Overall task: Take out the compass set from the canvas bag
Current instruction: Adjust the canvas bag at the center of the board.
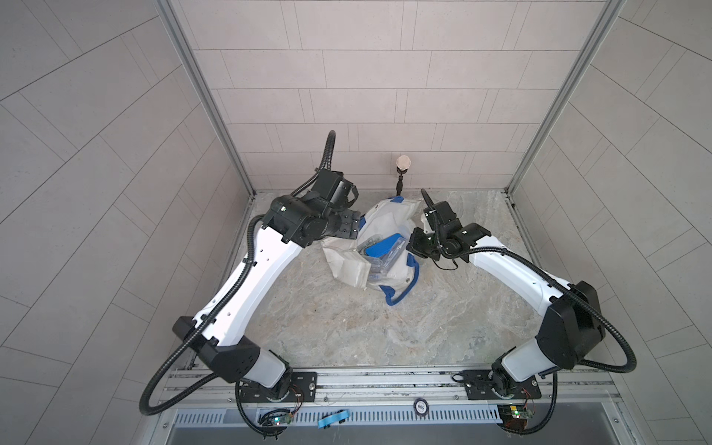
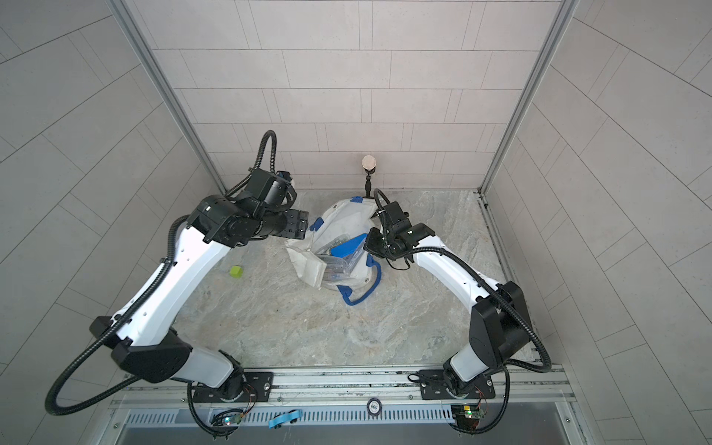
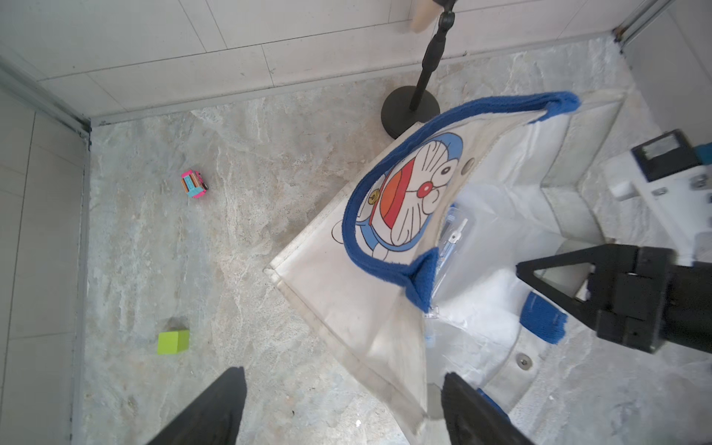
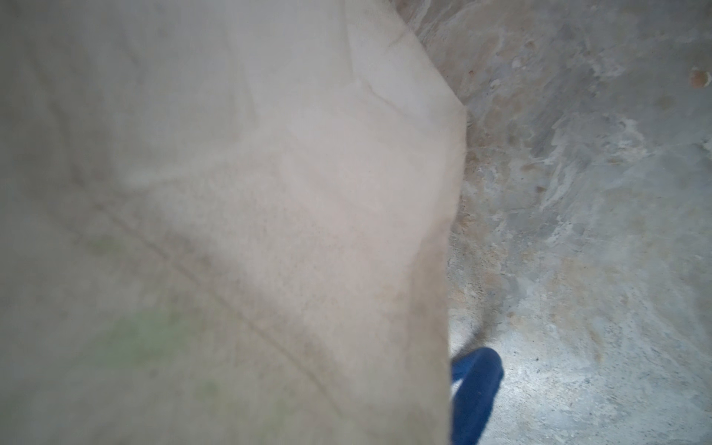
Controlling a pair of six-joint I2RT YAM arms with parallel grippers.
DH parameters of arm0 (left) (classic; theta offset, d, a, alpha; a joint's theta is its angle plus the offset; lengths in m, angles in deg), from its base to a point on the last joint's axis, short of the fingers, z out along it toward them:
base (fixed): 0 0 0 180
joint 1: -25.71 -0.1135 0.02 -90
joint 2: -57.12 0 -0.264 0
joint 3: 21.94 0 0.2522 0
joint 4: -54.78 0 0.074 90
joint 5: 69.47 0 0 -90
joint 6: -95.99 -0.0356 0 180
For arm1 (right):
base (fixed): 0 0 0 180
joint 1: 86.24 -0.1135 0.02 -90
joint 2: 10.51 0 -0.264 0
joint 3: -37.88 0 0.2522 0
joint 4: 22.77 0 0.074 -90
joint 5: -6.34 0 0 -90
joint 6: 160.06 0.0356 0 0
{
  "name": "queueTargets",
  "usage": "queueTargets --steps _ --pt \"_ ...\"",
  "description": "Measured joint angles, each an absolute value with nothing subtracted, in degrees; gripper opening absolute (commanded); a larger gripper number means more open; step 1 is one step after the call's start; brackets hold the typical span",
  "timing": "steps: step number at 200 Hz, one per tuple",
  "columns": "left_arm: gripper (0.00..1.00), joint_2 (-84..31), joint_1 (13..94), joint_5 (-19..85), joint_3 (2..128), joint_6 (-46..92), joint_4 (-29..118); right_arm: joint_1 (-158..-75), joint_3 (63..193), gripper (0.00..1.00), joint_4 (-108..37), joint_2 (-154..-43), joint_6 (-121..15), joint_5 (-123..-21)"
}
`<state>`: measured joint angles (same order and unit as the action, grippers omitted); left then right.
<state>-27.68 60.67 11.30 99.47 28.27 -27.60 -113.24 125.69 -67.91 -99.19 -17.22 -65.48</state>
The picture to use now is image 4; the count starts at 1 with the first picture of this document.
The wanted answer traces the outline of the white canvas bag blue handles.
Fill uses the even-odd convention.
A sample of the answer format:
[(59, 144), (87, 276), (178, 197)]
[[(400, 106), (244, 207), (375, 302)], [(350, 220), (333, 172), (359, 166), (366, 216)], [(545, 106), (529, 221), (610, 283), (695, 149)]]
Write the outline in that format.
[(389, 1), (1, 5), (1, 441), (447, 444), (467, 112)]

